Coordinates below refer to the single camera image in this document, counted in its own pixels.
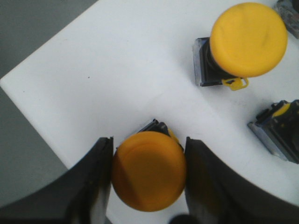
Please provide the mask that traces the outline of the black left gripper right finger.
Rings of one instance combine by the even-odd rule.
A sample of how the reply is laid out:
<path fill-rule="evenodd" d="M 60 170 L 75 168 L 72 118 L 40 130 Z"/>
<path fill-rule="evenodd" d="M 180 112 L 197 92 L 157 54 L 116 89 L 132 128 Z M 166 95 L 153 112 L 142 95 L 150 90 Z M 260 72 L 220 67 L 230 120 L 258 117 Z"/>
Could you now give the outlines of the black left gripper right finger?
<path fill-rule="evenodd" d="M 201 140 L 186 139 L 185 197 L 201 224 L 297 224 L 299 208 L 252 184 Z"/>

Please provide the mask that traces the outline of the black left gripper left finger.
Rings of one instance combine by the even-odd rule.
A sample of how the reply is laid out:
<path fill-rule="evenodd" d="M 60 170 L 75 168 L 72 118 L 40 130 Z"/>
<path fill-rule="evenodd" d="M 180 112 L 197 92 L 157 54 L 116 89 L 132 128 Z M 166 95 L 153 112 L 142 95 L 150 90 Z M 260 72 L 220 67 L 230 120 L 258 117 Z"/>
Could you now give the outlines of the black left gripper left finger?
<path fill-rule="evenodd" d="M 99 138 L 70 170 L 0 209 L 2 224 L 104 224 L 111 189 L 113 138 Z"/>

